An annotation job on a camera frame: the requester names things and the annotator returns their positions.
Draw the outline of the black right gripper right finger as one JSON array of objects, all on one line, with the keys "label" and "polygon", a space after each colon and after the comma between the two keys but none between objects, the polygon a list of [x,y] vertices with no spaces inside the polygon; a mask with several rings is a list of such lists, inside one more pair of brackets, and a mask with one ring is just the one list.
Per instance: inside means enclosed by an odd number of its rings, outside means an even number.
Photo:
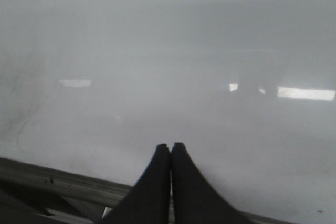
[{"label": "black right gripper right finger", "polygon": [[182,142],[171,151],[175,223],[252,223],[204,178]]}]

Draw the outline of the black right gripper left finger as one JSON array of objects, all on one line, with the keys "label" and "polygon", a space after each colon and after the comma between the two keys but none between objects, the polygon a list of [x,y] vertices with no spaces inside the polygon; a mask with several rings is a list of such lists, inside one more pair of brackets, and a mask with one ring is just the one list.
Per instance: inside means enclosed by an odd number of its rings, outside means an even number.
[{"label": "black right gripper left finger", "polygon": [[170,186],[170,151],[159,144],[137,183],[101,223],[168,223]]}]

